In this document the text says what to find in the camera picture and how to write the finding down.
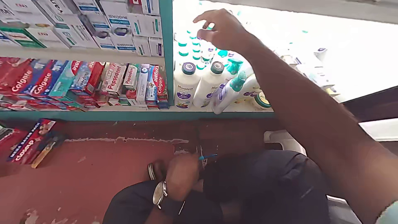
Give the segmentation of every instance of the teal shelf frame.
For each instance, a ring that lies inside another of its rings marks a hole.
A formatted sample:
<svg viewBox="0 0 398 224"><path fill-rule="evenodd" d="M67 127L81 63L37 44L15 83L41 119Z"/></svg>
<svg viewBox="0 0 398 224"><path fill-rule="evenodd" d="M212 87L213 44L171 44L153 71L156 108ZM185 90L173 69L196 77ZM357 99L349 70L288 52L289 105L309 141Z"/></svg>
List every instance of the teal shelf frame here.
<svg viewBox="0 0 398 224"><path fill-rule="evenodd" d="M166 65L167 92L170 106L174 106L173 77L173 0L159 0L160 19L162 21L164 62Z"/></svg>

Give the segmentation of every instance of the himalaya baby powder bottle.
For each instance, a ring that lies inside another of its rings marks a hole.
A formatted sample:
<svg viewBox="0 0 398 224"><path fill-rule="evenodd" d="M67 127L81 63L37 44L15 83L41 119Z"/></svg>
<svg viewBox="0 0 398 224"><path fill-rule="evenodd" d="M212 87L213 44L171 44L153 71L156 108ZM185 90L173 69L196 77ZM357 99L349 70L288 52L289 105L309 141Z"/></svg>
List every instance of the himalaya baby powder bottle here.
<svg viewBox="0 0 398 224"><path fill-rule="evenodd" d="M192 105L193 95L200 81L200 76L195 71L192 62L185 62L181 69L174 72L174 104L178 108L188 109Z"/></svg>

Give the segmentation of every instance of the shelf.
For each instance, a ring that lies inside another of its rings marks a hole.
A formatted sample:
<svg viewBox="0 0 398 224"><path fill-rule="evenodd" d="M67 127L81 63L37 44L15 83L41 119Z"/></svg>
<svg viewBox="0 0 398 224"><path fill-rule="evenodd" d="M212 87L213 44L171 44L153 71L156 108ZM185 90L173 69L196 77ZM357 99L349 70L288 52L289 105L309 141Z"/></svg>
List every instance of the shelf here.
<svg viewBox="0 0 398 224"><path fill-rule="evenodd" d="M90 111L211 112L211 113L213 112L210 106L204 108L191 107L186 110L180 109L176 106L171 106L169 110L152 110L152 109L150 110L147 108L140 108L137 106L102 106L101 108L98 109L90 109ZM231 104L224 110L224 112L273 112L273 109L268 108L266 110L259 110L253 107L249 103L240 103L240 104Z"/></svg>
<svg viewBox="0 0 398 224"><path fill-rule="evenodd" d="M134 53L102 49L57 49L32 47L0 47L1 57L22 57L76 61L103 61L164 65L163 57L146 57Z"/></svg>

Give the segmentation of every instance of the teal bottle cap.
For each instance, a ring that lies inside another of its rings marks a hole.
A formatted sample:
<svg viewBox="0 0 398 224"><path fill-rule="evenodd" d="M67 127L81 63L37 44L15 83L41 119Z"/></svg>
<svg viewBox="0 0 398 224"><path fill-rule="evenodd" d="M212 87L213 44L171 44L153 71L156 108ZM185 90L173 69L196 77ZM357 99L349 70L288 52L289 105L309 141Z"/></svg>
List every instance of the teal bottle cap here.
<svg viewBox="0 0 398 224"><path fill-rule="evenodd" d="M195 65L191 62L185 62L182 65L182 72L186 75L192 75L195 73Z"/></svg>
<svg viewBox="0 0 398 224"><path fill-rule="evenodd" d="M224 71L224 65L219 62L219 61L215 61L213 62L213 64L211 65L210 70L214 73L214 74L221 74Z"/></svg>

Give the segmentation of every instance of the cardboard box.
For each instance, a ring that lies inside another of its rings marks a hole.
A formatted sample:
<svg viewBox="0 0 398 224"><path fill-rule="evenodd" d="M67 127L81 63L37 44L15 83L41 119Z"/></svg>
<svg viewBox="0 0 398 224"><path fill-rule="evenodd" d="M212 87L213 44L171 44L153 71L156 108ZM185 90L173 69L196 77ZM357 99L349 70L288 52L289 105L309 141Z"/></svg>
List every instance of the cardboard box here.
<svg viewBox="0 0 398 224"><path fill-rule="evenodd" d="M105 15L89 14L87 17L96 31L111 31L111 25Z"/></svg>
<svg viewBox="0 0 398 224"><path fill-rule="evenodd" d="M124 64L117 64L115 69L111 74L111 78L106 87L106 91L109 94L120 95L121 94L121 86L124 78L124 74L126 73L127 66Z"/></svg>
<svg viewBox="0 0 398 224"><path fill-rule="evenodd" d="M131 28L126 3L101 1L101 5L111 27Z"/></svg>
<svg viewBox="0 0 398 224"><path fill-rule="evenodd" d="M151 65L148 71L148 79L146 86L146 94L145 94L145 102L149 108L149 106L157 106L158 96L156 94L156 85L154 83L153 75L154 73L158 73L155 71L155 66Z"/></svg>
<svg viewBox="0 0 398 224"><path fill-rule="evenodd" d="M27 32L23 28L6 28L0 27L0 30L6 35L9 39L17 42L23 47L37 47L37 48L45 48L45 46L40 43L34 36L32 36L29 32Z"/></svg>
<svg viewBox="0 0 398 224"><path fill-rule="evenodd" d="M95 61L84 62L80 66L70 90L78 96L91 96L94 94L104 67L105 63Z"/></svg>
<svg viewBox="0 0 398 224"><path fill-rule="evenodd" d="M110 36L111 36L112 43L115 45L115 47L118 51L136 53L136 48L133 43L133 36L131 34L119 36L119 35L110 33Z"/></svg>
<svg viewBox="0 0 398 224"><path fill-rule="evenodd" d="M110 34L107 31L98 31L93 34L93 38L101 49L114 51L117 50L112 42Z"/></svg>
<svg viewBox="0 0 398 224"><path fill-rule="evenodd" d="M148 37L133 36L133 43L137 54L141 56L151 56Z"/></svg>
<svg viewBox="0 0 398 224"><path fill-rule="evenodd" d="M145 37L163 37L160 16L128 14L133 34Z"/></svg>
<svg viewBox="0 0 398 224"><path fill-rule="evenodd" d="M32 36L34 36L41 44L48 48L64 48L68 49L69 47L64 44L64 40L58 37L58 34L55 34L50 29L37 29L37 28L27 28Z"/></svg>
<svg viewBox="0 0 398 224"><path fill-rule="evenodd" d="M45 135L53 128L55 123L55 121L40 119L13 150L7 161L20 162L22 164L27 161L30 154L37 148L40 141L45 138Z"/></svg>
<svg viewBox="0 0 398 224"><path fill-rule="evenodd" d="M83 61L69 61L65 66L61 76L58 78L57 83L49 93L49 97L54 99L62 99L66 96L70 86L78 74L79 68L84 64Z"/></svg>
<svg viewBox="0 0 398 224"><path fill-rule="evenodd" d="M140 77L139 64L129 64L126 71L126 76L123 81L123 85L129 90L136 90L138 85L138 79Z"/></svg>
<svg viewBox="0 0 398 224"><path fill-rule="evenodd" d="M145 105L145 94L146 94L146 87L148 82L148 71L149 71L149 64L142 64L140 77L138 79L138 86L137 86L137 104L140 106Z"/></svg>
<svg viewBox="0 0 398 224"><path fill-rule="evenodd" d="M102 15L100 7L95 0L73 0L77 8L84 15L87 14L98 14Z"/></svg>
<svg viewBox="0 0 398 224"><path fill-rule="evenodd" d="M152 56L164 57L162 38L150 37L148 42L149 42L150 54Z"/></svg>
<svg viewBox="0 0 398 224"><path fill-rule="evenodd" d="M143 0L141 3L144 14L160 16L159 0Z"/></svg>
<svg viewBox="0 0 398 224"><path fill-rule="evenodd" d="M14 42L10 38L6 37L4 34L0 32L0 46L11 46L11 47L19 47L21 46L17 42Z"/></svg>

